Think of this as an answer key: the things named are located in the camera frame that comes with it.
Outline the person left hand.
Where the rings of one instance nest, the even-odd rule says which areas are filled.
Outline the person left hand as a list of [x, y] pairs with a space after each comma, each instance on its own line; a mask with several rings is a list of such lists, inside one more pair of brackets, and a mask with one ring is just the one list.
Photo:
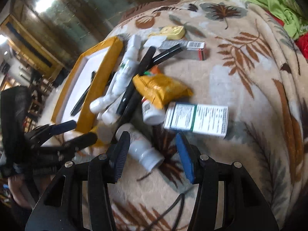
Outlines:
[[21, 192], [23, 181], [24, 175], [22, 174], [11, 176], [8, 178], [8, 187], [17, 205], [25, 209], [31, 209], [31, 205], [28, 203], [23, 193]]

